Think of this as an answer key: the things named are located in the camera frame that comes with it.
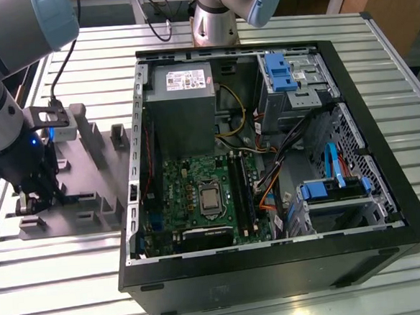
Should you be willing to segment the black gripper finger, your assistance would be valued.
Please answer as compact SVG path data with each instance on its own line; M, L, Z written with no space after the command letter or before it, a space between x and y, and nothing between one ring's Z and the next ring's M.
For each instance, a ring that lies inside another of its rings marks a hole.
M41 188L33 192L33 196L30 193L21 191L19 188L15 188L14 191L17 195L15 206L15 214L17 216L35 215L52 206L51 190L49 189Z
M60 183L56 178L59 173L59 168L54 168L49 165L40 165L37 179L40 182L40 192L42 196L46 196L49 200L55 199L61 205L65 205L65 193L60 188Z

